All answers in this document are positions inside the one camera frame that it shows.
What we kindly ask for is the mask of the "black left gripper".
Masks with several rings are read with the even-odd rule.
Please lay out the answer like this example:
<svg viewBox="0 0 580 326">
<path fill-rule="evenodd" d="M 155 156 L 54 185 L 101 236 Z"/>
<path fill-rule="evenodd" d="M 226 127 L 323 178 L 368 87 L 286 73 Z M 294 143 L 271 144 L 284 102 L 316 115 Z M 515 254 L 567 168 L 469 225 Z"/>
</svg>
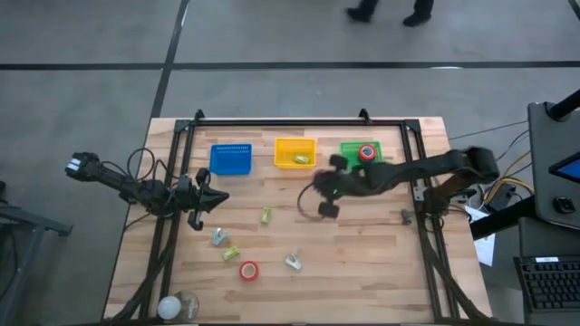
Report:
<svg viewBox="0 0 580 326">
<path fill-rule="evenodd" d="M 204 222 L 201 220 L 203 212 L 211 212 L 214 208 L 229 199 L 229 193 L 213 189 L 208 186 L 210 173 L 206 168 L 201 168 L 195 176 L 197 186 L 193 179 L 183 174 L 178 178 L 175 187 L 175 206 L 179 211 L 192 213 L 188 216 L 188 224 L 196 231 L 203 229 Z"/>
</svg>

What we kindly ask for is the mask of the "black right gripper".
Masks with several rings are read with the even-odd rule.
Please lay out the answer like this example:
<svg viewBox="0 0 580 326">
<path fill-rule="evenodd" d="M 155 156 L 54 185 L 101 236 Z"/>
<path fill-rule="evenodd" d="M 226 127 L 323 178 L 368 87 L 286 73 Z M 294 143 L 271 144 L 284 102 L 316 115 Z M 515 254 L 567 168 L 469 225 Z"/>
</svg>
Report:
<svg viewBox="0 0 580 326">
<path fill-rule="evenodd" d="M 337 217 L 340 207 L 334 201 L 342 196 L 353 196 L 361 185 L 355 174 L 346 173 L 347 158 L 333 154 L 330 165 L 334 170 L 318 170 L 313 177 L 314 189 L 324 198 L 318 206 L 318 214 L 322 217 Z"/>
</svg>

